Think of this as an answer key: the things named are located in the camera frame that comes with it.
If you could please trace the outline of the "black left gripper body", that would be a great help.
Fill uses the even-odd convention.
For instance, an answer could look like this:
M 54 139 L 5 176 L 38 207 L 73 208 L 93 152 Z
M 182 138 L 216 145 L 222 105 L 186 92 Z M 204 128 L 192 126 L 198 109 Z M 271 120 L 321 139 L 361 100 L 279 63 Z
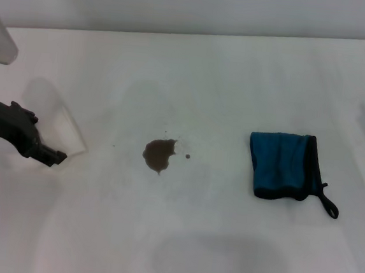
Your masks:
M 0 101 L 0 138 L 12 144 L 23 157 L 44 160 L 40 134 L 35 126 L 38 122 L 35 113 L 16 102 L 9 106 Z

